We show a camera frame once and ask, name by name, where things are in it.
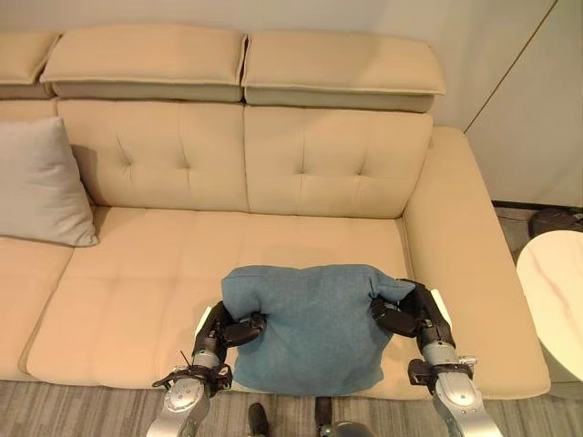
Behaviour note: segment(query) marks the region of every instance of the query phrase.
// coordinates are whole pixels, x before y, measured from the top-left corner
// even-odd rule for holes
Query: sofa armrest
[[[437,127],[404,225],[414,278],[438,288],[458,353],[478,358],[488,398],[549,389],[547,366],[514,263],[466,137]]]

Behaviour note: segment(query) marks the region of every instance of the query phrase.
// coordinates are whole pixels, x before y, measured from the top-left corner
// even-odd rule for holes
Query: white round table
[[[556,381],[549,363],[551,380],[583,381],[583,233],[537,236],[520,253],[517,272],[544,349],[571,375]]]

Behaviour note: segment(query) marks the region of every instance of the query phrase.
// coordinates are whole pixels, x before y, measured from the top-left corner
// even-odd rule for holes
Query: gray pillow
[[[98,243],[60,117],[0,122],[0,235]]]

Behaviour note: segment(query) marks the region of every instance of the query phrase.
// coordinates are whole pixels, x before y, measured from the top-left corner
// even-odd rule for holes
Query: upholstery
[[[31,381],[29,339],[73,249],[0,237],[0,379]]]
[[[43,381],[147,388],[191,350],[235,267],[364,263],[406,275],[394,220],[138,208],[97,208],[95,218],[101,242],[73,253],[28,356]],[[399,362],[384,365],[380,393],[422,393],[402,372],[403,343],[391,345],[386,359]]]
[[[356,107],[425,112],[445,92],[422,42],[357,33],[260,31],[242,79],[252,105]]]
[[[248,209],[242,106],[63,100],[57,112],[96,205]]]
[[[192,25],[70,30],[41,81],[60,97],[239,101],[245,39],[241,32]]]
[[[423,114],[245,107],[250,211],[395,219],[432,125]]]
[[[32,120],[55,115],[54,100],[0,100],[0,121]]]
[[[52,96],[36,81],[57,39],[55,32],[0,32],[0,98]]]
[[[465,136],[438,127],[404,212],[414,277],[437,287],[459,353],[487,397],[547,392],[547,366],[514,263]],[[508,357],[519,357],[509,365]]]

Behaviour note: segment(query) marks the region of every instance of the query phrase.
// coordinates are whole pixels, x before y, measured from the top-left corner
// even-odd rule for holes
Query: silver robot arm
[[[428,388],[451,437],[502,437],[472,381],[476,358],[457,356],[449,323],[431,292],[423,284],[414,284],[397,306],[382,298],[371,304],[382,330],[417,339],[424,360],[409,363],[409,381]]]
[[[472,372],[476,359],[457,357],[451,344],[438,342],[425,346],[423,356],[430,365],[453,363],[468,366]],[[444,371],[436,375],[433,388],[435,410],[447,425],[450,437],[502,437],[482,401],[482,393],[465,372]]]
[[[260,314],[235,323],[222,302],[215,305],[197,334],[192,362],[187,360],[186,366],[174,368],[152,384],[164,386],[167,393],[147,437],[194,437],[209,412],[210,398],[232,383],[232,372],[225,364],[227,349],[256,339],[264,328]]]

